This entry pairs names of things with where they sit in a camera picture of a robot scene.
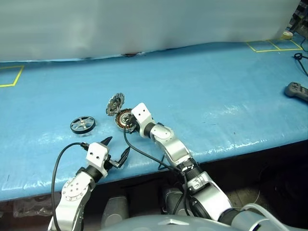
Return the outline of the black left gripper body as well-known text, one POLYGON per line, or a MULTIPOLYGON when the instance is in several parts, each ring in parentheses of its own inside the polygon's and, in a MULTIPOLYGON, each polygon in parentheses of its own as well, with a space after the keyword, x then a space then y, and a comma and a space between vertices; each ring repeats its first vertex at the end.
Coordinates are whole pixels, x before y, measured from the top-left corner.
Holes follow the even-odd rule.
POLYGON ((106 159, 105 162, 104 162, 104 169, 105 169, 106 171, 109 171, 109 170, 112 169, 113 167, 114 167, 114 168, 120 168, 120 164, 119 164, 117 161, 112 160, 112 159, 111 159, 111 156, 108 155, 108 156, 107 156, 107 159, 106 159))

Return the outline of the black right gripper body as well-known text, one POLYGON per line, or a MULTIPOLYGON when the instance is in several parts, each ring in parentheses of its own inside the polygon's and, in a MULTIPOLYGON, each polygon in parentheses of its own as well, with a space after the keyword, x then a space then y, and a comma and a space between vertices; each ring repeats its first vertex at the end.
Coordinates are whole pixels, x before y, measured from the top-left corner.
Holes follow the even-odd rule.
POLYGON ((127 121, 131 124, 131 130, 127 130, 128 133, 133 133, 133 132, 139 132, 140 126, 137 122, 136 117, 133 115, 132 119, 130 121, 127 121))

